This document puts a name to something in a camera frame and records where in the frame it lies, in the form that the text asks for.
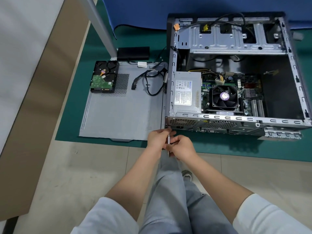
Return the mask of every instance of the hand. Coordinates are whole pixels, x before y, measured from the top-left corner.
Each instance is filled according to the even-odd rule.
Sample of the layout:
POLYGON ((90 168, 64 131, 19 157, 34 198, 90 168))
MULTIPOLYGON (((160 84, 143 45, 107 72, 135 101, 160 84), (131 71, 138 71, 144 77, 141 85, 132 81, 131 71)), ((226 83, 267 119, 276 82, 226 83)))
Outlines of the hand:
POLYGON ((176 133, 177 132, 172 131, 171 128, 151 131, 147 137, 147 147, 153 148, 154 150, 161 152, 168 139, 168 135, 170 135, 170 139, 173 139, 173 136, 176 133))
POLYGON ((166 144, 166 150, 170 151, 170 155, 176 156, 183 162, 186 162, 190 157, 197 155, 189 137, 178 135, 172 139, 170 138, 170 142, 173 144, 166 144))

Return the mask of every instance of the green table mat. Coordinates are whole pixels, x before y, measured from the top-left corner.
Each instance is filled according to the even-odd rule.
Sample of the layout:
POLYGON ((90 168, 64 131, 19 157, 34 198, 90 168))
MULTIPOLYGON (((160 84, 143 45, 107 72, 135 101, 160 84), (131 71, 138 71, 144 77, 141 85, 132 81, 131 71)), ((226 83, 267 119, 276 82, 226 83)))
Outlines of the green table mat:
MULTIPOLYGON (((101 0, 97 4, 99 13, 106 26, 109 26, 106 9, 101 0)), ((309 89, 312 89, 312 30, 300 31, 305 35, 302 42, 296 42, 302 71, 309 89)), ((166 31, 151 31, 128 26, 121 26, 115 31, 117 40, 110 35, 116 47, 150 46, 151 56, 166 45, 166 31)), ((128 143, 114 142, 106 138, 79 137, 81 120, 89 93, 89 84, 94 64, 97 60, 108 60, 110 56, 102 44, 93 26, 90 26, 81 54, 77 71, 70 89, 64 113, 57 131, 56 140, 146 147, 146 141, 134 140, 128 143)), ((196 133, 178 131, 190 137, 199 153, 217 153, 249 157, 265 157, 312 162, 312 129, 302 131, 303 139, 299 141, 263 141, 255 136, 228 135, 219 133, 196 133)))

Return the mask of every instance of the open computer tower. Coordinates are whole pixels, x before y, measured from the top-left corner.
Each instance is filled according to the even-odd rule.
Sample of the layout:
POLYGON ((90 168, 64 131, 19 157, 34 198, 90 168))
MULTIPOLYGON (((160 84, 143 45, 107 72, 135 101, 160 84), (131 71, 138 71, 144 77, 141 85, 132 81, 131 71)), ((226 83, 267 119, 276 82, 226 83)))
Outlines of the open computer tower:
POLYGON ((311 110, 283 13, 168 18, 165 127, 300 139, 311 110))

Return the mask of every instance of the power supply label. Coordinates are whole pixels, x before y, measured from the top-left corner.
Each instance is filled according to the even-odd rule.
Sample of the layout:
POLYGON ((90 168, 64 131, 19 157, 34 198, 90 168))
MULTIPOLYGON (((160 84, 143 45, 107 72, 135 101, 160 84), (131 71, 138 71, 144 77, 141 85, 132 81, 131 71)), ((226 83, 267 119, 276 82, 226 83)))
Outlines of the power supply label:
POLYGON ((192 105, 192 81, 176 80, 174 104, 192 105))

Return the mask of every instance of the forearm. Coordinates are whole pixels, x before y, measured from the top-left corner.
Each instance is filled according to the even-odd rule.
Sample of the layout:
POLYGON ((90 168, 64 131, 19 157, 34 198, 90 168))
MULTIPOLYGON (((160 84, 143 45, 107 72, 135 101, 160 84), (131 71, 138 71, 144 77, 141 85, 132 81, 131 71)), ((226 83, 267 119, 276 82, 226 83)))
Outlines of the forearm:
POLYGON ((241 204, 253 193, 224 176, 197 154, 190 156, 185 163, 199 179, 230 223, 233 223, 241 204))
POLYGON ((158 152, 146 148, 129 172, 105 195, 119 203, 134 220, 138 219, 153 168, 159 158, 155 153, 158 152))

